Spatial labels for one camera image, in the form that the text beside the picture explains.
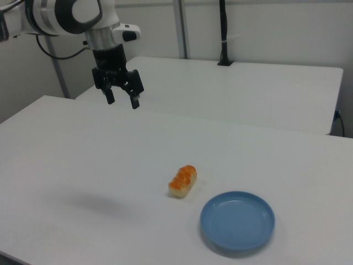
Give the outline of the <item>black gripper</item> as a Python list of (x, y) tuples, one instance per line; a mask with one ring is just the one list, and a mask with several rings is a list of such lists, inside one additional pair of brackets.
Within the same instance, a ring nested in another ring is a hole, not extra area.
[(140, 106), (140, 93), (144, 87), (137, 70), (128, 71), (126, 56), (122, 44), (108, 50), (93, 50), (97, 66), (92, 69), (94, 83), (102, 90), (108, 104), (115, 102), (112, 86), (122, 88), (130, 97), (133, 109)]

